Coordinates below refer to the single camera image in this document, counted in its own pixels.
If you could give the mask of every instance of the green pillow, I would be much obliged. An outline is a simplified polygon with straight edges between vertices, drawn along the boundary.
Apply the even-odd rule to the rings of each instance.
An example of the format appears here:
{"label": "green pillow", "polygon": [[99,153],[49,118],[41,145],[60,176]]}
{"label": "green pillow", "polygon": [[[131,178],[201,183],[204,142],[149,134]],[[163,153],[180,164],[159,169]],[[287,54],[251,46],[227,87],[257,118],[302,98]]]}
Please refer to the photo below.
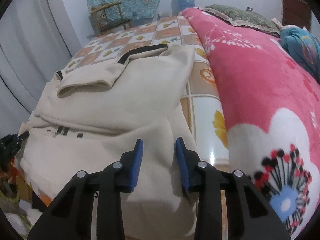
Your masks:
{"label": "green pillow", "polygon": [[275,35],[271,34],[270,31],[268,31],[268,33],[271,35],[278,36],[280,34],[279,29],[273,22],[267,20],[265,17],[263,17],[262,15],[256,12],[243,11],[235,7],[221,5],[221,4],[213,4],[213,5],[206,6],[205,8],[214,9],[228,16],[230,19],[234,20],[235,22],[241,23],[238,25],[241,25],[243,27],[250,27],[250,26],[245,26],[245,22],[248,22],[253,24],[253,26],[262,26],[262,27],[274,29]]}

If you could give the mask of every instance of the red and black flower pattern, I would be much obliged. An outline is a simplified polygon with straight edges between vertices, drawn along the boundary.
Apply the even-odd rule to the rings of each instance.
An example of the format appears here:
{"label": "red and black flower pattern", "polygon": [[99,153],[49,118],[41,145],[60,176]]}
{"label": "red and black flower pattern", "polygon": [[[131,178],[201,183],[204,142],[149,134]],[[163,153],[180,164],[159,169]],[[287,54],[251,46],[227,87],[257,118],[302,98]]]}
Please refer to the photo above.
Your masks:
{"label": "red and black flower pattern", "polygon": [[303,221],[310,202],[308,185],[312,181],[304,169],[299,150],[291,144],[290,153],[273,150],[261,165],[264,171],[254,173],[255,186],[276,211],[289,234],[293,234]]}

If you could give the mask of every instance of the wooden chair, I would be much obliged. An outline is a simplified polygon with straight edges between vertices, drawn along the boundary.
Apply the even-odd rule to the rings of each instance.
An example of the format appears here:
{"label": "wooden chair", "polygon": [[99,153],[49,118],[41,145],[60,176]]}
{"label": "wooden chair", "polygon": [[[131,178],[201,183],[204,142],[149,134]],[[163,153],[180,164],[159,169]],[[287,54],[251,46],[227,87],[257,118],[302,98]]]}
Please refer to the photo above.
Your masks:
{"label": "wooden chair", "polygon": [[[97,7],[91,8],[91,15],[95,21],[95,24],[97,26],[97,29],[99,30],[100,34],[103,35],[105,33],[111,32],[112,29],[115,29],[119,26],[123,26],[123,28],[126,30],[126,25],[128,24],[131,28],[131,19],[130,18],[124,18],[122,15],[122,11],[120,8],[120,4],[122,2],[113,2],[113,3],[107,3],[104,5],[99,5]],[[118,6],[120,19],[110,21],[108,19],[108,15],[106,13],[106,9],[112,7],[112,6]]]}

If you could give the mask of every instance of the pink blanket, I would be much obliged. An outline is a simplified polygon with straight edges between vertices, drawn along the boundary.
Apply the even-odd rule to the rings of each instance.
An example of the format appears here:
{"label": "pink blanket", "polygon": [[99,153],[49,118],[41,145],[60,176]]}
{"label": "pink blanket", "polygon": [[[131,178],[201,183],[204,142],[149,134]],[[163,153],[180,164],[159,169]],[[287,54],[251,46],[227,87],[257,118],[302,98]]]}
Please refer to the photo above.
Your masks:
{"label": "pink blanket", "polygon": [[186,9],[206,50],[228,130],[231,169],[269,200],[292,239],[318,205],[320,86],[278,39]]}

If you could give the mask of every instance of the metal screw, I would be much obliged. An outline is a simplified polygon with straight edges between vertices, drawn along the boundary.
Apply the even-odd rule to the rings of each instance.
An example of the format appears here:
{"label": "metal screw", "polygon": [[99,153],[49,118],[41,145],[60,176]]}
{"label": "metal screw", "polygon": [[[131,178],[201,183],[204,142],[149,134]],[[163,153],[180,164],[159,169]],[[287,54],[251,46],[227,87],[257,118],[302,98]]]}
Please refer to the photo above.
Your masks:
{"label": "metal screw", "polygon": [[241,170],[235,170],[234,174],[237,176],[237,177],[242,177],[243,175],[243,172]]}
{"label": "metal screw", "polygon": [[119,169],[119,168],[122,167],[122,163],[116,162],[116,163],[114,163],[114,164],[112,165],[112,167],[114,167],[115,169]]}
{"label": "metal screw", "polygon": [[198,162],[198,166],[200,168],[205,168],[207,166],[207,163],[206,162]]}
{"label": "metal screw", "polygon": [[78,171],[78,173],[77,173],[78,178],[83,178],[85,175],[86,175],[85,171]]}

